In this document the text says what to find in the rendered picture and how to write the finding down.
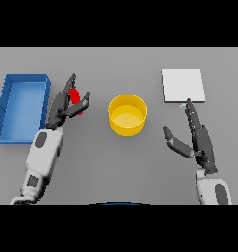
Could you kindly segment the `blue tray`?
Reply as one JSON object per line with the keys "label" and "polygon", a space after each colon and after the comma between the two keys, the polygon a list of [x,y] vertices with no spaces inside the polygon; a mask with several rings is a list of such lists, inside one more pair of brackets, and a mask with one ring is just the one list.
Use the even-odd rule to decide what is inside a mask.
{"label": "blue tray", "polygon": [[6,74],[0,94],[0,144],[31,144],[45,127],[47,74]]}

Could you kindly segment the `yellow bowl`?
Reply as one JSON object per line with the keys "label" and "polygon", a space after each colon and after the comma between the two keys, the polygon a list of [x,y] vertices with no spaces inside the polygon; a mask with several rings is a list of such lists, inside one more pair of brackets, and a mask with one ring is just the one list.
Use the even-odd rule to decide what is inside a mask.
{"label": "yellow bowl", "polygon": [[120,136],[132,137],[139,134],[146,118],[147,107],[144,101],[134,94],[120,94],[109,104],[109,125]]}

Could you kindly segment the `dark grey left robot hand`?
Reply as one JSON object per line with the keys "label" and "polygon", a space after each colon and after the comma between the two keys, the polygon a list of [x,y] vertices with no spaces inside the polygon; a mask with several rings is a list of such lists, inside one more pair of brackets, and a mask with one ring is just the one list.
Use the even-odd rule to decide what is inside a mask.
{"label": "dark grey left robot hand", "polygon": [[75,89],[76,74],[73,73],[66,82],[63,91],[53,99],[46,121],[46,128],[55,130],[61,127],[67,117],[72,118],[85,111],[89,107],[90,92],[77,102],[73,102],[73,90]]}

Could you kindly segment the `pale square measuring scale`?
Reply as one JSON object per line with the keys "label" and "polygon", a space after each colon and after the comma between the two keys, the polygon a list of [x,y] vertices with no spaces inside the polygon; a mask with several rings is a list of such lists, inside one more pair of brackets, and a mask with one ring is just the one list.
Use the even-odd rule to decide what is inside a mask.
{"label": "pale square measuring scale", "polygon": [[164,101],[170,103],[204,102],[205,94],[199,69],[162,69]]}

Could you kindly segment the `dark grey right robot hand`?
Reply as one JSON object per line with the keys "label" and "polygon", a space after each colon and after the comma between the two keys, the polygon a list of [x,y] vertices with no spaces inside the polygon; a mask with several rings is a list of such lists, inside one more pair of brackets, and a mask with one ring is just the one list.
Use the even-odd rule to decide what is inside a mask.
{"label": "dark grey right robot hand", "polygon": [[168,126],[163,127],[167,146],[184,158],[194,158],[196,164],[206,174],[217,174],[215,154],[211,137],[207,128],[200,123],[195,106],[188,98],[185,108],[189,128],[192,135],[192,146],[176,138]]}

